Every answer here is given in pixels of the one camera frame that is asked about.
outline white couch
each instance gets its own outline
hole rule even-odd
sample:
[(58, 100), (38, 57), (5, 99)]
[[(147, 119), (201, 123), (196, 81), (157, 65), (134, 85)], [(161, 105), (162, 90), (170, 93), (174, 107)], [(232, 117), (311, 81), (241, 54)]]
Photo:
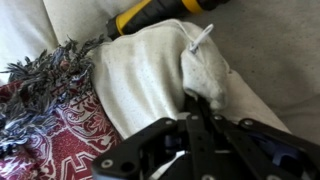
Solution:
[[(44, 48), (54, 49), (68, 36), (80, 43), (98, 36), (105, 32), (106, 20), (137, 2), (0, 1), (0, 71), (24, 56), (34, 59)], [(318, 144), (319, 8), (318, 1), (231, 0), (212, 12), (184, 19), (201, 27), (214, 23), (213, 39), (231, 67), (294, 134)], [(0, 74), (0, 81), (7, 78)], [(242, 88), (241, 79), (233, 81)], [(242, 105), (252, 108), (250, 102)]]

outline white fabric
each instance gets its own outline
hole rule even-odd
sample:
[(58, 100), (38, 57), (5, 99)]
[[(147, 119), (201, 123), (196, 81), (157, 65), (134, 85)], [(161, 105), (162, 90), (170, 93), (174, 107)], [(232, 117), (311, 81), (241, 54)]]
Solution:
[[(202, 29), (191, 23), (169, 20), (105, 43), (93, 52), (95, 89), (104, 110), (124, 138), (161, 117), (176, 119), (185, 92), (192, 96), (199, 94), (213, 109), (221, 109), (226, 103), (227, 82), (229, 88), (233, 88), (233, 83), (245, 86), (235, 73), (229, 74), (232, 77), (227, 81), (230, 70), (210, 38), (200, 44), (195, 55), (188, 50), (201, 32)], [(230, 93), (234, 95), (229, 96), (233, 99), (230, 107), (236, 110), (242, 102), (250, 102), (257, 112), (250, 109), (241, 114), (225, 110), (224, 115), (234, 120), (245, 117), (241, 115), (255, 115), (267, 124), (287, 130), (245, 87), (242, 94)]]

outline patterned blanket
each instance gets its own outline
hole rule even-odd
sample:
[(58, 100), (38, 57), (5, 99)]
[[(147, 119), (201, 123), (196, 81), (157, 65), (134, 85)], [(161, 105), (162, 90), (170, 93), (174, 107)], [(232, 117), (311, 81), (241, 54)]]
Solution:
[(5, 179), (92, 179), (91, 161), (121, 139), (94, 92), (86, 54), (70, 39), (26, 65), (10, 64), (0, 87), (0, 176)]

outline black mechanical device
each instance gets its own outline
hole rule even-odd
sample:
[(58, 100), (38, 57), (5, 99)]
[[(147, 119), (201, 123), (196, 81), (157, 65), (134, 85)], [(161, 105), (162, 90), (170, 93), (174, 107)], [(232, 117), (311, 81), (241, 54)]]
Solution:
[(162, 118), (100, 155), (93, 178), (148, 179), (183, 150), (161, 180), (320, 179), (320, 146), (253, 119), (235, 125), (187, 99), (186, 119)]

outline white string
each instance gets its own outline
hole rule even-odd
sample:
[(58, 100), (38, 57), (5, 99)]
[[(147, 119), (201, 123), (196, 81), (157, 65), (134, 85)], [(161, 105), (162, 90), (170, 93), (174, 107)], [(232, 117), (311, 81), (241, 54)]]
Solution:
[(194, 40), (191, 44), (190, 44), (190, 48), (189, 50), (192, 53), (195, 53), (199, 44), (205, 39), (205, 37), (213, 30), (214, 26), (213, 24), (210, 24), (209, 26), (207, 26), (202, 33), (197, 37), (196, 40)]

